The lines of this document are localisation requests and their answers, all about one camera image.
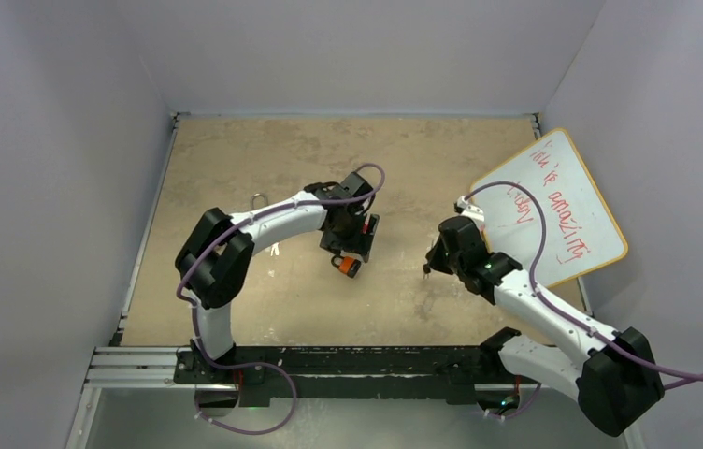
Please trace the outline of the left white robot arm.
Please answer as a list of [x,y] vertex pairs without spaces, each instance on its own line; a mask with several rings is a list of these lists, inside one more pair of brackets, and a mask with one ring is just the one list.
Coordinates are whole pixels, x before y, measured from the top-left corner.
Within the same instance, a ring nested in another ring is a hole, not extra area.
[[358,171],[343,181],[315,182],[262,208],[227,214],[207,210],[181,247],[175,268],[179,299],[190,304],[197,369],[210,382],[233,373],[235,341],[231,303],[241,292],[257,254],[302,234],[321,232],[330,263],[353,278],[369,259],[380,220],[370,213],[379,185]]

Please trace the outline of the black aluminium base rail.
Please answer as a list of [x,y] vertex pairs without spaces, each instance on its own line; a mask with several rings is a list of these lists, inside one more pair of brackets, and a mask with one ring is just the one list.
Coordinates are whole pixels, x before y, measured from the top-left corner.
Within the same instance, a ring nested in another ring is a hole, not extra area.
[[507,372],[486,346],[238,346],[233,369],[210,366],[188,347],[108,347],[94,351],[86,384],[181,388],[240,395],[243,407],[273,398],[438,399],[476,403],[508,396],[534,380]]

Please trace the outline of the orange black padlock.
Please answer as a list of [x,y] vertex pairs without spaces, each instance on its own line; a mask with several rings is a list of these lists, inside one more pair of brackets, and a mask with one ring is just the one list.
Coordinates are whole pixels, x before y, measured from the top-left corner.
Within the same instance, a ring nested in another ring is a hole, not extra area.
[[359,272],[362,262],[351,256],[335,255],[331,258],[331,264],[348,278],[355,278]]

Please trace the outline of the whiteboard with yellow frame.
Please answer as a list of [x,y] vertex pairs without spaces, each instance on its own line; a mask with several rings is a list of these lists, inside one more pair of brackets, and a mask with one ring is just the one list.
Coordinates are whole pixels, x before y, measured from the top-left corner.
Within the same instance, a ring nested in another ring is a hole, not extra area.
[[623,259],[628,243],[567,132],[555,128],[474,182],[492,250],[551,287]]

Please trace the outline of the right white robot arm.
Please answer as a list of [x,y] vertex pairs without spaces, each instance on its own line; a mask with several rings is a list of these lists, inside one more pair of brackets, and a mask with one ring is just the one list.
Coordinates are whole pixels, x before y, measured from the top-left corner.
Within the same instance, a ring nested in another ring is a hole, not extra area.
[[491,252],[464,215],[438,226],[425,272],[454,275],[473,295],[510,312],[549,340],[543,345],[511,331],[480,356],[482,373],[501,381],[528,377],[565,394],[601,432],[616,437],[665,395],[648,339],[633,327],[619,331],[568,305],[505,253]]

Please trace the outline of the brass padlock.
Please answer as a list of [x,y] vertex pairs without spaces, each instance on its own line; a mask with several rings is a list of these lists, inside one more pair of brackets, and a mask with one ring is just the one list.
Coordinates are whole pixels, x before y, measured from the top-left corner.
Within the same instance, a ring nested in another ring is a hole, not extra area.
[[250,198],[250,209],[256,210],[269,205],[269,199],[265,193],[255,193]]

